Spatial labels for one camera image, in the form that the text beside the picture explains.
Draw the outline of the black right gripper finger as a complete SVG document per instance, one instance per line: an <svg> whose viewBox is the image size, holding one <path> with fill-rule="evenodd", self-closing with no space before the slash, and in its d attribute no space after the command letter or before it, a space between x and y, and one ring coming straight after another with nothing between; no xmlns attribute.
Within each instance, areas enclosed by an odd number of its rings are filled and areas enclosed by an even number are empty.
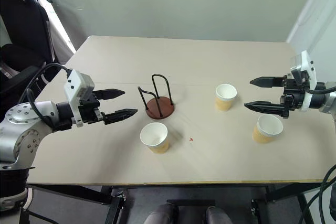
<svg viewBox="0 0 336 224"><path fill-rule="evenodd" d="M244 106L252 111L283 116L285 107L281 104L273 104L267 101L254 101L245 103Z"/></svg>
<svg viewBox="0 0 336 224"><path fill-rule="evenodd" d="M249 83L261 88L283 87L284 77L258 77Z"/></svg>

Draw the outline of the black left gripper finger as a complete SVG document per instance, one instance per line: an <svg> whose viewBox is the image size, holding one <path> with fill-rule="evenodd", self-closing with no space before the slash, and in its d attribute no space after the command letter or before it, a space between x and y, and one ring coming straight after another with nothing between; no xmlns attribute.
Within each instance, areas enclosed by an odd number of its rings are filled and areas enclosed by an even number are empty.
<svg viewBox="0 0 336 224"><path fill-rule="evenodd" d="M125 92L118 89L104 89L93 91L93 94L98 100L110 100L125 94Z"/></svg>
<svg viewBox="0 0 336 224"><path fill-rule="evenodd" d="M137 109L122 109L117 110L114 113L111 114L102 114L103 115L103 121L104 124L112 124L116 122L120 122L123 120L126 120L132 116L134 116L137 113Z"/></svg>

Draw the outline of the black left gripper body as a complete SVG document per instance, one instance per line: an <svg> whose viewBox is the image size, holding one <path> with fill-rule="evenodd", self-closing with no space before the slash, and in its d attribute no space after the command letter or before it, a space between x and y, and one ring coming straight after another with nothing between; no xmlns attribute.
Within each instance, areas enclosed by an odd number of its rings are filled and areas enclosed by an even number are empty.
<svg viewBox="0 0 336 224"><path fill-rule="evenodd" d="M99 110L99 98L92 92L88 99L79 100L79 112L83 123L91 124L103 120L103 114Z"/></svg>

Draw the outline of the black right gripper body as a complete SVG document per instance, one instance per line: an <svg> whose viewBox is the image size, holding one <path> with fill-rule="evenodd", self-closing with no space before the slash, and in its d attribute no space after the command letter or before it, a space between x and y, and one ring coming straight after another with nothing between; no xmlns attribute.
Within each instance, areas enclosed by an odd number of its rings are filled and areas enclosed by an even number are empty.
<svg viewBox="0 0 336 224"><path fill-rule="evenodd" d="M297 86L293 78L288 75L283 76L283 95L280 97L280 104L283 106L281 117L288 118L289 111L301 108L305 97L305 92Z"/></svg>

